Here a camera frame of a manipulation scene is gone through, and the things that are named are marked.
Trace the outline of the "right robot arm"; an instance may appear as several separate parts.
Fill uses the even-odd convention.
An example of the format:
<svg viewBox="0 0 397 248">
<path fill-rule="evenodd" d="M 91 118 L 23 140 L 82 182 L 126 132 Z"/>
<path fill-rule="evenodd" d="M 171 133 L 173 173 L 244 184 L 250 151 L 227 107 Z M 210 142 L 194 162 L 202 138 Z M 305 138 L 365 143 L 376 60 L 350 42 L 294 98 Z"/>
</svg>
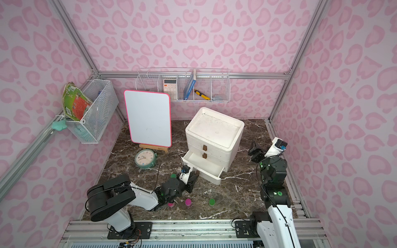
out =
<svg viewBox="0 0 397 248">
<path fill-rule="evenodd" d="M 253 212 L 251 228 L 266 248 L 299 248 L 301 244 L 293 220 L 288 192 L 284 186 L 287 161 L 282 158 L 287 142 L 274 138 L 268 150 L 256 141 L 248 151 L 250 161 L 256 164 L 255 176 L 259 183 L 265 212 Z"/>
</svg>

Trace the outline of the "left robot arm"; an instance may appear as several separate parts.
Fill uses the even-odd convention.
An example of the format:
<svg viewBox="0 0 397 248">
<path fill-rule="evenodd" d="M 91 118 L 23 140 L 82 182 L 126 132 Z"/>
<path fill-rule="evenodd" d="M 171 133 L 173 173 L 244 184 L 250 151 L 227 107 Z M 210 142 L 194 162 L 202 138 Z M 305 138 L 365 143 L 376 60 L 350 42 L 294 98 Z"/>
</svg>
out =
<svg viewBox="0 0 397 248">
<path fill-rule="evenodd" d="M 118 233 L 134 229 L 127 206 L 157 211 L 173 203 L 185 191 L 191 193 L 199 175 L 198 170 L 185 165 L 176 178 L 149 191 L 134 184 L 127 174 L 122 174 L 88 189 L 86 210 L 92 222 L 105 221 Z"/>
</svg>

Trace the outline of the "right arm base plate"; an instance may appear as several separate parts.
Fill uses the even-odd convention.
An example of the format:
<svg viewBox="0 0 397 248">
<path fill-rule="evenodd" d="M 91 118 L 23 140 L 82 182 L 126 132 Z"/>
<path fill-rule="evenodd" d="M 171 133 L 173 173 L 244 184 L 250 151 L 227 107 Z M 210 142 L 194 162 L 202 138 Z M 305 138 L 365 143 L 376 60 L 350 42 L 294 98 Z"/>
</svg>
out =
<svg viewBox="0 0 397 248">
<path fill-rule="evenodd" d="M 233 224 L 237 238 L 259 238 L 249 221 L 235 221 Z"/>
</svg>

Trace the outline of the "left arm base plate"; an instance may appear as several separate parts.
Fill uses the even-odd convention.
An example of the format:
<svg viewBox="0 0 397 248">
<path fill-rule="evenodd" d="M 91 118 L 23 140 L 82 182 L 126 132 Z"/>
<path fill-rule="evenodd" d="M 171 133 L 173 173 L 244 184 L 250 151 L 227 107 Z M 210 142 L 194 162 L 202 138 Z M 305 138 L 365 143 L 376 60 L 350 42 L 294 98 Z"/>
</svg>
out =
<svg viewBox="0 0 397 248">
<path fill-rule="evenodd" d="M 109 228 L 108 240 L 135 240 L 137 238 L 150 239 L 153 229 L 153 222 L 134 222 L 131 227 L 124 231 L 117 232 L 113 226 Z"/>
</svg>

